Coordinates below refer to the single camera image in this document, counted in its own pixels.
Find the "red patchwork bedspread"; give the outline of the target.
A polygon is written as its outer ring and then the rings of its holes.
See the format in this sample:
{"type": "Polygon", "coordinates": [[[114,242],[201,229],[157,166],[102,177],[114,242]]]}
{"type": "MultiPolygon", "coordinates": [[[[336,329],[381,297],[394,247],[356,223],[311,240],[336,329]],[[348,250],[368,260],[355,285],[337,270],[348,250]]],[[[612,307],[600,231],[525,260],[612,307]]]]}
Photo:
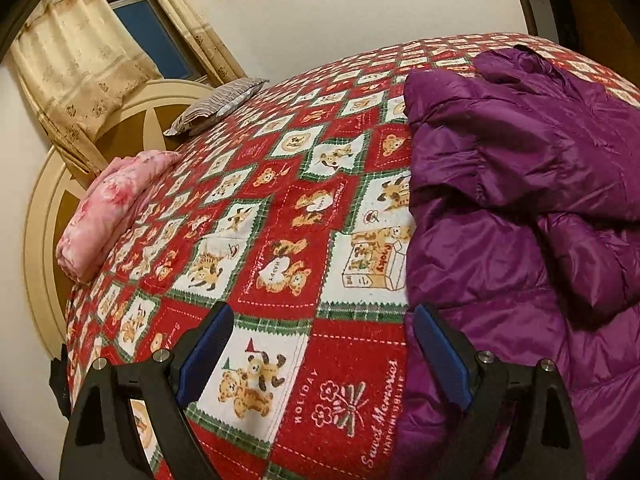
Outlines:
{"type": "MultiPolygon", "coordinates": [[[[407,290],[415,70],[476,74],[523,46],[639,110],[610,68],[520,34],[396,44],[260,92],[188,142],[67,305],[70,412],[94,360],[170,350],[218,301],[233,330],[186,407],[221,479],[433,479],[461,424],[413,335],[407,290]]],[[[141,400],[153,477],[175,479],[141,400]]]]}

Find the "grey striped pillow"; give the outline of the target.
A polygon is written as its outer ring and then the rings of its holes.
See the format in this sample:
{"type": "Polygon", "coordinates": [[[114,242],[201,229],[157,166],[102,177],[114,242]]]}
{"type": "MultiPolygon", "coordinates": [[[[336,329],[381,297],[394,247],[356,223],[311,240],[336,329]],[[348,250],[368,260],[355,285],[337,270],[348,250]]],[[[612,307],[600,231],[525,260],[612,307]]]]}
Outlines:
{"type": "Polygon", "coordinates": [[[163,136],[197,136],[253,99],[267,82],[268,79],[244,77],[215,88],[184,110],[163,136]]]}

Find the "beige curtain left panel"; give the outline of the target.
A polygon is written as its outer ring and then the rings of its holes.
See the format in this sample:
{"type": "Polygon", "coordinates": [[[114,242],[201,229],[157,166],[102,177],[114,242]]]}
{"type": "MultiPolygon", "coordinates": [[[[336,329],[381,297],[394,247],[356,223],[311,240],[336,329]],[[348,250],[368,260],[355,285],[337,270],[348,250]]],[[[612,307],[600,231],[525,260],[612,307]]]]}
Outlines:
{"type": "Polygon", "coordinates": [[[90,177],[107,166],[96,139],[108,116],[162,76],[106,0],[40,0],[10,52],[50,141],[90,177]]]}

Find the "beige curtain panel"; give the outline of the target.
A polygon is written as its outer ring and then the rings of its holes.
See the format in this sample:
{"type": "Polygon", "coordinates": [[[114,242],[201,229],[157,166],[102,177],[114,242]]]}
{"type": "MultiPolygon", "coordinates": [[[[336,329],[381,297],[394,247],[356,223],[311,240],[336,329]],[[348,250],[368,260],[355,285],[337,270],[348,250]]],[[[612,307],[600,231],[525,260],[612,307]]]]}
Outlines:
{"type": "Polygon", "coordinates": [[[106,0],[40,0],[10,52],[50,141],[90,177],[107,166],[96,139],[108,116],[162,76],[106,0]]]}
{"type": "Polygon", "coordinates": [[[244,78],[246,73],[217,33],[186,0],[156,0],[203,66],[214,87],[244,78]]]}

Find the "pink folded blanket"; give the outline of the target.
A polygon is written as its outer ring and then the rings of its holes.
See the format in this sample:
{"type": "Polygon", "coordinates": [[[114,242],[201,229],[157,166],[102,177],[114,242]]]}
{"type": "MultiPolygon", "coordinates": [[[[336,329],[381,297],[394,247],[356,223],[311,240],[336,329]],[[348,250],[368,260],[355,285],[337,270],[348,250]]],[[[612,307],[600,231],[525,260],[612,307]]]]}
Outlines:
{"type": "Polygon", "coordinates": [[[74,282],[93,280],[115,243],[148,202],[152,186],[182,155],[151,150],[114,158],[94,180],[55,248],[58,266],[74,282]]]}

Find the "window with blue pane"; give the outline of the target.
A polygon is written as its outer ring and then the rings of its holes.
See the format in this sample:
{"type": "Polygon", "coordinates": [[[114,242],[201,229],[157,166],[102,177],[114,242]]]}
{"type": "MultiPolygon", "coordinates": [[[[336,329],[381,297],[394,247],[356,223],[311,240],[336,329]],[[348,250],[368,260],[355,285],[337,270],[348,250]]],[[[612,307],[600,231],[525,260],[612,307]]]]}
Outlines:
{"type": "Polygon", "coordinates": [[[208,84],[201,62],[157,0],[106,1],[165,78],[208,84]]]}

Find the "cream wooden headboard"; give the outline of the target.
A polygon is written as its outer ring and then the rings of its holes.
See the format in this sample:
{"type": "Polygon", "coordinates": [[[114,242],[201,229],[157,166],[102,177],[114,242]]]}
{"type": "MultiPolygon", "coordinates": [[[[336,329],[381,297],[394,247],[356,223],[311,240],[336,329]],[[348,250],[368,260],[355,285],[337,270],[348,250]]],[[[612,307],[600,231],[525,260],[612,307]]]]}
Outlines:
{"type": "MultiPolygon", "coordinates": [[[[213,90],[206,84],[159,79],[131,93],[122,107],[107,117],[96,146],[108,160],[147,150],[178,146],[163,132],[194,101],[213,90]]],[[[50,359],[66,341],[65,301],[73,282],[58,267],[55,247],[89,186],[89,178],[70,170],[52,148],[29,200],[23,246],[23,271],[32,318],[50,359]]]]}

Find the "beige curtain right panel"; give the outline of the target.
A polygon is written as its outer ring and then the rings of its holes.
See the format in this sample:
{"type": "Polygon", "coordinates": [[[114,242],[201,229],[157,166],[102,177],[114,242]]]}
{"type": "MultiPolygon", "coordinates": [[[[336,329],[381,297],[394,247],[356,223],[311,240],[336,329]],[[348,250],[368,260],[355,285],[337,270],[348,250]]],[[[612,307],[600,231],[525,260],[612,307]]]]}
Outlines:
{"type": "Polygon", "coordinates": [[[217,33],[186,0],[156,0],[203,66],[214,87],[244,78],[246,73],[217,33]]]}

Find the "purple down jacket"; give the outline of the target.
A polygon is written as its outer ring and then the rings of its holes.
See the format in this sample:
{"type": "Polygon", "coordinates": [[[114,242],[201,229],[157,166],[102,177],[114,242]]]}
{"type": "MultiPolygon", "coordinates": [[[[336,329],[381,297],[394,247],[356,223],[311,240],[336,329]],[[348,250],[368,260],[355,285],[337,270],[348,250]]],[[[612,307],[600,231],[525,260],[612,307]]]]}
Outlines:
{"type": "Polygon", "coordinates": [[[554,361],[604,479],[639,434],[639,111],[523,46],[474,66],[405,81],[408,301],[503,361],[554,361]]]}

